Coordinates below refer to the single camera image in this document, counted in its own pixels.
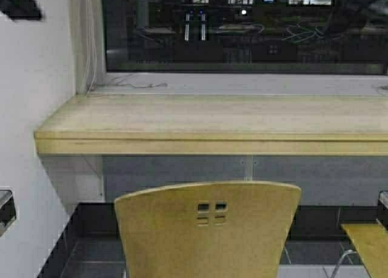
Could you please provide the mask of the black robot base left corner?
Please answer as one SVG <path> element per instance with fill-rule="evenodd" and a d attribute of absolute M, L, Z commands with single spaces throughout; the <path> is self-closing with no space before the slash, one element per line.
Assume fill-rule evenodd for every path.
<path fill-rule="evenodd" d="M 1 236 L 16 220 L 16 208 L 11 190 L 1 190 Z"/>

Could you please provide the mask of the black robot base right corner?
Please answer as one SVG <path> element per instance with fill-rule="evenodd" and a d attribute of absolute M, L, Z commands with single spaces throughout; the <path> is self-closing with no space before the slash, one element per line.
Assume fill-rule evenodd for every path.
<path fill-rule="evenodd" d="M 381 191 L 378 197 L 378 222 L 387 230 L 388 227 L 388 208 L 387 191 Z"/>

